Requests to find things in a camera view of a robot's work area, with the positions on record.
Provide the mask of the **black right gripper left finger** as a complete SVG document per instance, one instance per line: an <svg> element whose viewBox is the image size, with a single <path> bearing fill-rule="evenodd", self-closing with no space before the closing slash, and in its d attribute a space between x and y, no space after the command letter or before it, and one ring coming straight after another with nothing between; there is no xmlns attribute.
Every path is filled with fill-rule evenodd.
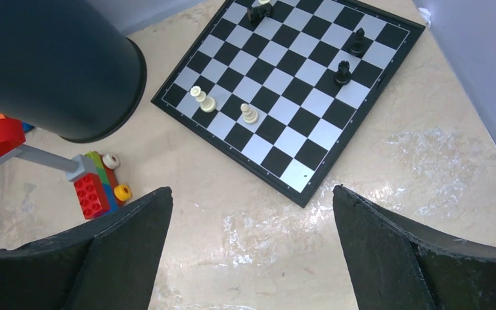
<svg viewBox="0 0 496 310"><path fill-rule="evenodd" d="M173 210L156 189L109 215L0 249L0 309L147 309Z"/></svg>

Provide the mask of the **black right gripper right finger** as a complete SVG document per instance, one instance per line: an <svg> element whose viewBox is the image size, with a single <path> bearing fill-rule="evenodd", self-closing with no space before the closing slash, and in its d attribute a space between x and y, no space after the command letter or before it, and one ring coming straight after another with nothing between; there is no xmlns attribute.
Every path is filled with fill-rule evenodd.
<svg viewBox="0 0 496 310"><path fill-rule="evenodd" d="M496 309L496 247L438 231L341 185L333 212L360 309Z"/></svg>

